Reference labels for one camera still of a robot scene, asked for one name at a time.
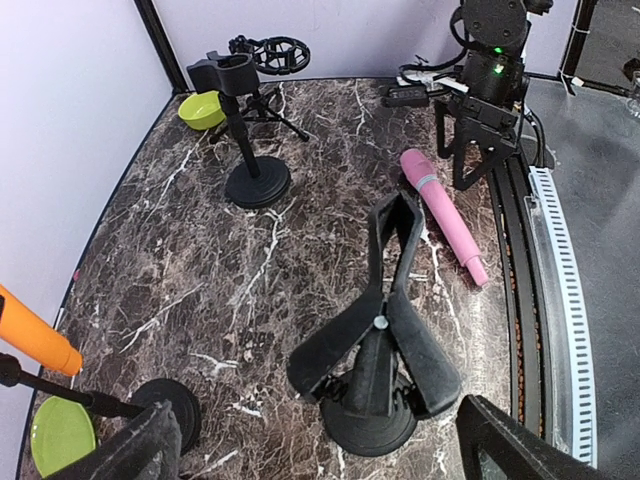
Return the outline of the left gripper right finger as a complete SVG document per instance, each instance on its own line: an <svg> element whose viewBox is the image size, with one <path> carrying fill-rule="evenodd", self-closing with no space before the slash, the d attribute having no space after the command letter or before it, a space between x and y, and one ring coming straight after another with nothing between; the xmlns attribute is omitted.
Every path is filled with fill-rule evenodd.
<svg viewBox="0 0 640 480"><path fill-rule="evenodd" d="M464 475L484 479L485 459L509 479L603 479L593 467L552 447L480 395L460 403L456 428Z"/></svg>

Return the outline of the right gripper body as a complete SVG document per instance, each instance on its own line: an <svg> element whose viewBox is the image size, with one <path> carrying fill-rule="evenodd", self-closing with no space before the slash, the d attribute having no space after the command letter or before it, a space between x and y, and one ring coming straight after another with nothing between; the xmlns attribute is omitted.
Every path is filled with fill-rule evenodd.
<svg viewBox="0 0 640 480"><path fill-rule="evenodd" d="M449 155L470 143L475 143L490 158L507 159L516 152L518 115L513 108L468 94L453 94L447 108L455 119L454 136L447 146Z"/></svg>

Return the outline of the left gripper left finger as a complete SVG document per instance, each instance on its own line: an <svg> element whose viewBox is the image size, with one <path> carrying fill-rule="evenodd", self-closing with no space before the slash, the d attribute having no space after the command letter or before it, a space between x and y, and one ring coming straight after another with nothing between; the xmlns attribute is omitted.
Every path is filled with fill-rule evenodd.
<svg viewBox="0 0 640 480"><path fill-rule="evenodd" d="M167 400L145 409L94 452L52 479L177 479L181 432Z"/></svg>

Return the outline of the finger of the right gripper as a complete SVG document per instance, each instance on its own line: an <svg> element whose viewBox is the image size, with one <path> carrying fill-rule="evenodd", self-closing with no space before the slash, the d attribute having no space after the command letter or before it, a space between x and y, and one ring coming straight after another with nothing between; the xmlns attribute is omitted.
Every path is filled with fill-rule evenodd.
<svg viewBox="0 0 640 480"><path fill-rule="evenodd" d="M493 128L473 119L455 123L453 186L467 190L515 152L512 126Z"/></svg>
<svg viewBox="0 0 640 480"><path fill-rule="evenodd" d="M434 102L435 125L436 125L436 145L437 154L442 159L448 159L455 153L456 148L456 123L453 123L453 133L447 136L445 119L456 117L451 112L449 101L437 100Z"/></svg>

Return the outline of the black round-base stand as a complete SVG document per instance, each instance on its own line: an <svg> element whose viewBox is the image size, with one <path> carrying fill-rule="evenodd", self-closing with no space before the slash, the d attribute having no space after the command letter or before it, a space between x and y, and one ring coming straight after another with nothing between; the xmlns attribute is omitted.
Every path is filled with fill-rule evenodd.
<svg viewBox="0 0 640 480"><path fill-rule="evenodd" d="M368 215L369 280L363 293L290 355L286 372L343 450L390 454L419 421L455 404L461 378L418 316L407 283L424 218L398 191Z"/></svg>
<svg viewBox="0 0 640 480"><path fill-rule="evenodd" d="M169 401L180 427L181 454L189 452L200 436L202 414L199 400L187 386L176 380L150 380L133 393L131 403L126 403L99 391L82 392L45 380L24 371L16 357L2 353L1 384L6 387L24 385L34 391L78 403L89 412L105 418L134 419L155 403Z"/></svg>
<svg viewBox="0 0 640 480"><path fill-rule="evenodd" d="M231 137L236 141L244 163L229 174L225 193L235 205L249 210L268 207L287 192L290 170L283 160L257 156L252 149L248 128L238 98L259 89L260 80L248 53L222 55L217 51L187 67L197 93L217 91Z"/></svg>

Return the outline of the pink microphone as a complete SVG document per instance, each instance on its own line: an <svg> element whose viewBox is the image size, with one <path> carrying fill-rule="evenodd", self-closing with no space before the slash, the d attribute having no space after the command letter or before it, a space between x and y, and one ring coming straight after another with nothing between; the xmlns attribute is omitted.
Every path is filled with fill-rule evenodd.
<svg viewBox="0 0 640 480"><path fill-rule="evenodd" d="M407 180L436 220L459 263L467 269L477 286L484 286L489 278L479 247L439 182L433 163L421 151L409 149L401 154L400 165Z"/></svg>

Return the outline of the orange microphone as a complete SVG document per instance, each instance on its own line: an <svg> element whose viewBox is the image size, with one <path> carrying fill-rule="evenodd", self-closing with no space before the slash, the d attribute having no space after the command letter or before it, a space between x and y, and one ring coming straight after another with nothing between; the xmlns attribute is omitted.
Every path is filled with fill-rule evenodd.
<svg viewBox="0 0 640 480"><path fill-rule="evenodd" d="M1 286L1 339L42 366L77 375L83 357L69 340Z"/></svg>

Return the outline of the black tripod shock-mount stand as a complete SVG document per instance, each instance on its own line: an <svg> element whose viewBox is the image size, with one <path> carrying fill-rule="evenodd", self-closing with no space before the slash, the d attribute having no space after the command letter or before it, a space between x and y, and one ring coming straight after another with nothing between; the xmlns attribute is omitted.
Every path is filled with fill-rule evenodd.
<svg viewBox="0 0 640 480"><path fill-rule="evenodd" d="M287 76L299 73L309 65L311 60L309 47L301 40L287 36L256 40L238 35L229 41L229 52L231 54L250 54L253 57L256 70L269 76ZM243 119L249 123L282 123L303 142L307 142L310 136L306 132L271 108L271 100L280 93L279 87L275 87L265 94L261 93L259 89L255 90L246 100L246 107L241 112Z"/></svg>

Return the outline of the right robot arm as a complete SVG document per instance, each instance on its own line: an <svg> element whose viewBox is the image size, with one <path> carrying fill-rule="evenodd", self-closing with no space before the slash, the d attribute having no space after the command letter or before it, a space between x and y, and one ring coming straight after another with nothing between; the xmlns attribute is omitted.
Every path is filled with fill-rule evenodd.
<svg viewBox="0 0 640 480"><path fill-rule="evenodd" d="M467 86L434 104L438 156L452 158L453 186L464 191L518 147L515 104L524 98L522 54L530 22L523 1L464 1L450 27L466 49L457 80Z"/></svg>

